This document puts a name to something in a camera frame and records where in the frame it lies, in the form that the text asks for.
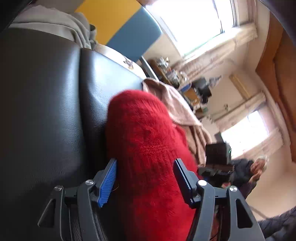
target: person's hand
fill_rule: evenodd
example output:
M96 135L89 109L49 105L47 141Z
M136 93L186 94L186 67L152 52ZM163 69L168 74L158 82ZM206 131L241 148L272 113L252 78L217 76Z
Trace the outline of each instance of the person's hand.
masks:
M259 170L263 170L266 160L257 159L250 167L250 172L256 174Z
M254 174L251 178L250 178L250 183L253 181L257 181L260 176L262 175L262 170L258 170L256 174Z

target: bright window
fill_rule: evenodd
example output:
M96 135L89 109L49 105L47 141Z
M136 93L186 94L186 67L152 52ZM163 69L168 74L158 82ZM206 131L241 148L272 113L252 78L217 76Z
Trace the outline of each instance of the bright window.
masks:
M221 135L231 146L231 157L236 158L264 141L268 136L268 129L260 113L254 111Z
M235 26L232 0L158 0L147 6L181 54Z

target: black box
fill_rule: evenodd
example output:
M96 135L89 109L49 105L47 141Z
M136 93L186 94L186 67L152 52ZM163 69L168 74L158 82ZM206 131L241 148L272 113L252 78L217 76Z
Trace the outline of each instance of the black box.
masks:
M207 144L205 146L205 155L207 157L207 165L229 165L231 161L231 147L224 142Z

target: blue gripper pad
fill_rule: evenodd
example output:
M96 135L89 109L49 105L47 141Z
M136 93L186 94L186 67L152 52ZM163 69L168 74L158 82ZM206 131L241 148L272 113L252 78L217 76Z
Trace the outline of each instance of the blue gripper pad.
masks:
M111 159L106 169L104 170L101 182L97 185L97 187L99 188L99 197L97 200L99 207L102 207L108 201L116 178L116 167L116 159Z

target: red knit fabric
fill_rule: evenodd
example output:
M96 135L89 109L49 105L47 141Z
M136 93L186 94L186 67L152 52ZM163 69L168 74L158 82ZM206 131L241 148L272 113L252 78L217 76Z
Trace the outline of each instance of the red knit fabric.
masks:
M184 203L173 174L181 158L188 170L197 166L186 137L166 107L142 91L124 91L109 105L108 156L118 160L118 205L128 241L184 241L194 211Z

